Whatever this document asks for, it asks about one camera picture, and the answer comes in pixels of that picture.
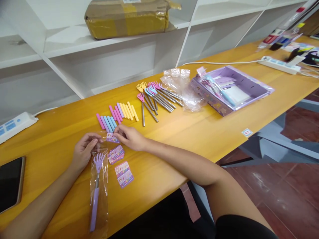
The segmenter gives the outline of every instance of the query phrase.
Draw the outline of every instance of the tiled floor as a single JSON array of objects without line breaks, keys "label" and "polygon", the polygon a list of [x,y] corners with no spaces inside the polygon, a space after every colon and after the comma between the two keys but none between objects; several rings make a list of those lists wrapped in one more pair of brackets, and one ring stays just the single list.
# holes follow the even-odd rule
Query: tiled floor
[{"label": "tiled floor", "polygon": [[[306,97],[319,102],[319,89]],[[319,113],[293,107],[283,135],[319,142]],[[247,158],[239,148],[219,162]],[[265,164],[226,169],[242,186],[280,239],[317,239],[319,235],[319,165]],[[200,214],[187,185],[181,187],[192,220]]]}]

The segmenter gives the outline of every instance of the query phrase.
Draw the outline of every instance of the white power strip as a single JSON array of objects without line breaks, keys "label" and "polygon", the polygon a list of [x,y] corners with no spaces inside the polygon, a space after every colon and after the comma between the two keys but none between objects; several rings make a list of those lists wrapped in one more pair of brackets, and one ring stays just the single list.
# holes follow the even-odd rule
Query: white power strip
[{"label": "white power strip", "polygon": [[0,144],[7,141],[11,137],[20,133],[22,130],[30,127],[39,119],[28,112],[24,112],[12,120],[0,125]]},{"label": "white power strip", "polygon": [[273,59],[270,56],[263,56],[262,60],[264,61],[259,61],[258,63],[292,75],[297,74],[301,70],[300,66],[287,66],[285,62]]}]

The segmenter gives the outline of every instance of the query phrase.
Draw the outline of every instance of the metal rod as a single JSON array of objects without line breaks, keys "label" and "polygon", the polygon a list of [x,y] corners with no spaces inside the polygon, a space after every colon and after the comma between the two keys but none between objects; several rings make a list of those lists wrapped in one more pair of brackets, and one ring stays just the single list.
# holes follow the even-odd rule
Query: metal rod
[{"label": "metal rod", "polygon": [[169,94],[166,94],[165,91],[159,91],[159,93],[163,95],[164,97],[166,97],[167,99],[169,99],[170,101],[172,101],[173,103],[176,103],[176,100],[173,99]]},{"label": "metal rod", "polygon": [[145,116],[144,116],[144,104],[142,102],[142,121],[143,121],[143,127],[145,127]]},{"label": "metal rod", "polygon": [[[167,93],[167,91],[164,91],[163,92],[164,94],[165,94],[165,97],[166,98],[168,98],[170,101],[172,101],[172,95],[170,95],[169,93]],[[180,106],[184,106],[182,103],[180,103],[178,100],[174,100],[174,101],[172,101],[172,102],[174,102],[174,103],[177,103],[177,104],[179,104]]]},{"label": "metal rod", "polygon": [[157,103],[159,103],[161,106],[163,106],[168,112],[172,112],[172,110],[170,108],[168,108],[166,105],[164,105],[163,103],[161,103],[158,99],[154,98],[154,100],[157,101]]},{"label": "metal rod", "polygon": [[162,101],[164,101],[166,104],[168,104],[169,106],[173,107],[174,109],[176,109],[176,106],[173,105],[171,102],[169,102],[167,99],[165,99],[163,96],[161,96],[160,94],[156,95],[157,97],[159,97]]},{"label": "metal rod", "polygon": [[153,114],[153,112],[151,111],[151,109],[149,108],[149,106],[145,103],[145,102],[143,102],[144,103],[144,105],[145,105],[145,107],[148,109],[148,111],[151,113],[151,115],[153,116],[153,118],[155,119],[155,121],[156,122],[158,122],[159,120],[156,118],[156,116]]},{"label": "metal rod", "polygon": [[158,110],[159,108],[157,107],[157,102],[154,101],[155,109]]},{"label": "metal rod", "polygon": [[170,91],[167,91],[167,93],[170,94],[172,97],[178,99],[178,100],[182,100],[182,98],[181,98],[179,95],[177,95],[177,94],[173,94],[173,93],[170,92]]},{"label": "metal rod", "polygon": [[149,95],[147,95],[147,97],[148,97],[148,99],[150,100],[152,109],[154,110],[155,114],[158,115],[158,113],[157,113],[157,111],[156,111],[156,108],[155,108],[155,106],[154,106],[154,104],[153,104],[152,98],[151,98]]},{"label": "metal rod", "polygon": [[176,93],[171,92],[171,91],[169,91],[169,90],[165,90],[165,91],[168,92],[168,93],[170,93],[170,94],[172,94],[172,95],[175,95],[175,96],[177,96],[177,97],[179,97],[179,98],[182,98],[179,94],[176,94]]},{"label": "metal rod", "polygon": [[151,106],[151,103],[150,103],[150,101],[148,100],[148,95],[147,94],[145,94],[145,96],[146,97],[144,97],[144,99],[146,100],[146,102],[148,103],[148,105],[150,106],[150,108],[153,110],[153,108],[152,108],[152,106]]},{"label": "metal rod", "polygon": [[161,102],[162,104],[164,104],[167,108],[169,108],[171,111],[174,110],[173,107],[171,107],[169,104],[167,104],[165,101],[163,101],[162,99],[160,99],[157,95],[153,96],[153,98],[156,98],[159,102]]}]

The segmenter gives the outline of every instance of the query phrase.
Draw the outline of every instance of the yellow table surface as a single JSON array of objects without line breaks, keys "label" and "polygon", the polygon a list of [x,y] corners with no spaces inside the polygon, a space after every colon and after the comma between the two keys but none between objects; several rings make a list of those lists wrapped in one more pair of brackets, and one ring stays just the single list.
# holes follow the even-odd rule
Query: yellow table surface
[{"label": "yellow table surface", "polygon": [[[318,41],[302,37],[299,41],[318,45]],[[264,55],[284,59],[288,52],[262,50],[255,53],[258,43],[250,43],[203,59],[212,62],[252,61]],[[191,77],[203,64],[186,65]],[[207,72],[223,65],[204,64]],[[123,120],[123,124],[137,128],[144,136],[200,154],[213,162],[244,143],[246,128],[257,132],[287,109],[319,87],[319,80],[290,75],[260,65],[235,64],[237,69],[270,85],[271,95],[226,117],[210,106],[200,113],[188,113],[177,106],[172,113],[159,105],[156,123],[145,109],[142,127],[141,103],[136,85],[142,81],[159,81],[162,74],[154,75],[69,105],[42,113],[39,121],[0,145],[0,165],[20,156],[26,156],[22,200],[19,205],[0,215],[0,229],[13,220],[31,201],[47,188],[70,164],[75,143],[87,132],[100,131],[95,116],[111,115],[109,105],[130,101],[140,121]],[[109,166],[108,236],[143,214],[184,184],[187,179],[164,161],[143,152],[134,152],[123,146],[125,158]],[[134,181],[124,189],[116,179],[114,167],[128,161]],[[90,168],[87,167],[71,188],[52,221],[44,238],[87,238],[90,222]]]}]

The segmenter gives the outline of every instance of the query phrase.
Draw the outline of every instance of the purple box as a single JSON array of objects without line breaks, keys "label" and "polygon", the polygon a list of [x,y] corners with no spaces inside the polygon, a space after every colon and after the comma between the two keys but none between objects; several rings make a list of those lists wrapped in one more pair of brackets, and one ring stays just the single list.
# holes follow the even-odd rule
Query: purple box
[{"label": "purple box", "polygon": [[[248,95],[248,99],[238,105],[231,105],[224,98],[218,97],[216,94],[214,94],[212,89],[209,89],[207,85],[202,83],[202,79],[205,76],[210,76],[218,84],[232,82],[230,85],[227,85],[227,87],[230,88],[232,86],[237,86],[240,90]],[[201,74],[201,77],[196,75],[191,80],[190,85],[198,95],[205,98],[208,104],[217,110],[217,112],[222,116],[226,116],[231,112],[237,111],[240,108],[245,107],[252,102],[264,98],[274,92],[272,87],[260,82],[255,78],[252,78],[251,76],[232,66],[225,66],[223,68],[205,73],[205,75]]]}]

